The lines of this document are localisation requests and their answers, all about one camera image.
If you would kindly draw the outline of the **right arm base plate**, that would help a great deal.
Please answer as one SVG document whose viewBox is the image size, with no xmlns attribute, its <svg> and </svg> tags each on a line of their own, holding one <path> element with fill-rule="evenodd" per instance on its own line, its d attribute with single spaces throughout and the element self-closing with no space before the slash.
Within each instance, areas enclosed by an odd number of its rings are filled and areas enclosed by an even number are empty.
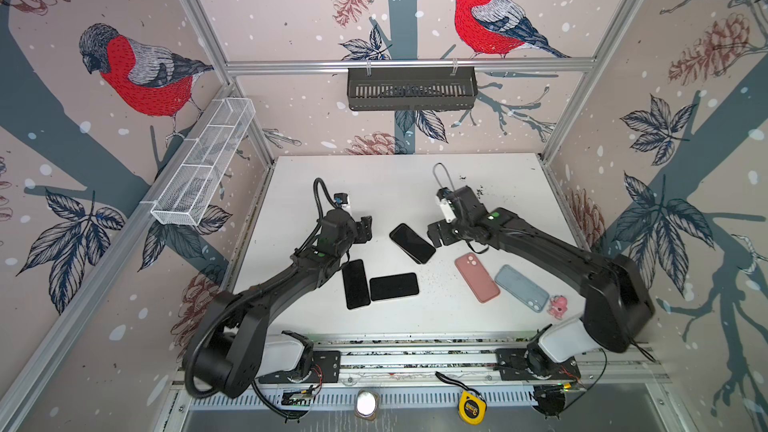
<svg viewBox="0 0 768 432">
<path fill-rule="evenodd" d="M 500 348 L 495 351 L 494 369 L 503 381 L 580 381 L 581 373 L 571 357 L 556 363 L 539 350 Z"/>
</svg>

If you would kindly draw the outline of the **light blue phone case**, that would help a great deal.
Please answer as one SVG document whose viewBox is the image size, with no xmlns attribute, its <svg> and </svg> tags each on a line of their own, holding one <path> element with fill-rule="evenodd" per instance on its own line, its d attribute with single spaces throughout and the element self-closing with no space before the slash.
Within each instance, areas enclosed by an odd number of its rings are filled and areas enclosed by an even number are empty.
<svg viewBox="0 0 768 432">
<path fill-rule="evenodd" d="M 503 265 L 494 281 L 501 289 L 536 313 L 541 313 L 549 303 L 547 291 L 510 265 Z"/>
</svg>

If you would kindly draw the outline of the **black phone upright left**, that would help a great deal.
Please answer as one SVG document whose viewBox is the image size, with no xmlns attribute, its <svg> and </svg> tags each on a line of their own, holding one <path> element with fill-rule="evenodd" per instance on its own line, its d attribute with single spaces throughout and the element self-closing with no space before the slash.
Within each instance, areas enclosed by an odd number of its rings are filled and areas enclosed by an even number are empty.
<svg viewBox="0 0 768 432">
<path fill-rule="evenodd" d="M 364 262 L 361 259 L 349 261 L 342 268 L 346 307 L 354 310 L 371 303 Z"/>
</svg>

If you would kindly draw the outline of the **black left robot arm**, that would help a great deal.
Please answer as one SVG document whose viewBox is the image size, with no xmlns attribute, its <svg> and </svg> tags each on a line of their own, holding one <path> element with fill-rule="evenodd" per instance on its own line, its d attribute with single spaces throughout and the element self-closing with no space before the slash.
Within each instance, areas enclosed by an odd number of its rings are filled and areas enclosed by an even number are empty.
<svg viewBox="0 0 768 432">
<path fill-rule="evenodd" d="M 182 359 L 185 388 L 195 399 L 240 396 L 263 374 L 268 329 L 275 318 L 341 270 L 352 246 L 372 240 L 373 218 L 332 209 L 318 220 L 291 264 L 243 292 L 221 292 L 209 303 Z"/>
</svg>

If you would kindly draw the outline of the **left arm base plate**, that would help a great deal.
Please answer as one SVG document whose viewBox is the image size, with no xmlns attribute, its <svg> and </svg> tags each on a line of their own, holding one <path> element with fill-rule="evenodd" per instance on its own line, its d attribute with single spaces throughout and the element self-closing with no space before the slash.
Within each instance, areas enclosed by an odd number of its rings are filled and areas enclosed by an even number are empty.
<svg viewBox="0 0 768 432">
<path fill-rule="evenodd" d="M 275 372 L 258 378 L 262 384 L 319 384 L 337 383 L 341 365 L 340 351 L 315 351 L 308 373 L 300 377 L 298 372 Z"/>
</svg>

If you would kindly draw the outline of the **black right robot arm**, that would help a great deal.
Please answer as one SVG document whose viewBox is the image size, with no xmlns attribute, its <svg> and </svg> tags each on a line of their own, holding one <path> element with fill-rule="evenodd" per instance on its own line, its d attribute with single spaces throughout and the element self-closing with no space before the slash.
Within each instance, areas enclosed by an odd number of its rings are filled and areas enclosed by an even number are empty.
<svg viewBox="0 0 768 432">
<path fill-rule="evenodd" d="M 492 211 L 468 186 L 439 189 L 444 218 L 428 226 L 437 248 L 477 242 L 519 256 L 579 293 L 583 313 L 537 333 L 526 348 L 527 368 L 552 375 L 573 356 L 602 348 L 624 353 L 652 319 L 655 307 L 637 264 L 625 255 L 613 258 L 562 241 L 505 208 Z"/>
</svg>

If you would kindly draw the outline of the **yellow tape measure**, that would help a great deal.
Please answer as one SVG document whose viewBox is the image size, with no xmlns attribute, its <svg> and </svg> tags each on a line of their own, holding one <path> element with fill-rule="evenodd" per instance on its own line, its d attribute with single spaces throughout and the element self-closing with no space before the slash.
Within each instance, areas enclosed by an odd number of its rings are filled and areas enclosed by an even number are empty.
<svg viewBox="0 0 768 432">
<path fill-rule="evenodd" d="M 462 390 L 458 403 L 458 413 L 464 422 L 470 425 L 479 425 L 483 422 L 487 411 L 487 402 L 477 389 L 441 372 L 436 372 L 435 377 L 444 384 Z"/>
</svg>

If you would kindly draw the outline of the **black phone lying horizontal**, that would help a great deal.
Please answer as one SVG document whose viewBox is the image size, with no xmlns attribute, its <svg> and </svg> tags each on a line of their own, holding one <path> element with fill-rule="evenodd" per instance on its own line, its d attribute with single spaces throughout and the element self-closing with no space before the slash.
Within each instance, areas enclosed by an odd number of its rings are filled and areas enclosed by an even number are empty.
<svg viewBox="0 0 768 432">
<path fill-rule="evenodd" d="M 372 301 L 416 296 L 420 292 L 414 272 L 374 277 L 370 280 L 369 288 Z"/>
</svg>

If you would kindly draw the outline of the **black phone diagonal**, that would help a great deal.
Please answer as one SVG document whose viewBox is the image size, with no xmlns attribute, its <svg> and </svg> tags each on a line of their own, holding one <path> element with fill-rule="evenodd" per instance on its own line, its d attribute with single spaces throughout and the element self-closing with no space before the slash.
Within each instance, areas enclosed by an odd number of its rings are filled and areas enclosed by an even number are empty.
<svg viewBox="0 0 768 432">
<path fill-rule="evenodd" d="M 414 262 L 427 264 L 436 253 L 435 247 L 418 235 L 410 226 L 401 223 L 390 233 L 389 238 Z"/>
</svg>

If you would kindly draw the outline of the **pink phone case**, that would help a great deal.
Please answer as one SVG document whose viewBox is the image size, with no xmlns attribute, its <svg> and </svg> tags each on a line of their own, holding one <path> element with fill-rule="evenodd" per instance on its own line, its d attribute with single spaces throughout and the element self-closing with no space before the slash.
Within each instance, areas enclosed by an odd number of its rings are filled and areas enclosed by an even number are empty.
<svg viewBox="0 0 768 432">
<path fill-rule="evenodd" d="M 454 265 L 480 303 L 486 303 L 500 295 L 498 285 L 477 254 L 462 255 L 454 261 Z"/>
</svg>

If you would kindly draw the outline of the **pink toy figure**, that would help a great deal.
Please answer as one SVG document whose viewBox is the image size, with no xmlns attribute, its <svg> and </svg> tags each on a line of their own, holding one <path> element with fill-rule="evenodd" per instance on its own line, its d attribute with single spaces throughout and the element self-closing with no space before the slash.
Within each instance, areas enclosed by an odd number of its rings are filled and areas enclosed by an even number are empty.
<svg viewBox="0 0 768 432">
<path fill-rule="evenodd" d="M 568 311 L 568 299 L 563 295 L 555 295 L 549 299 L 548 314 L 556 320 L 562 320 Z"/>
</svg>

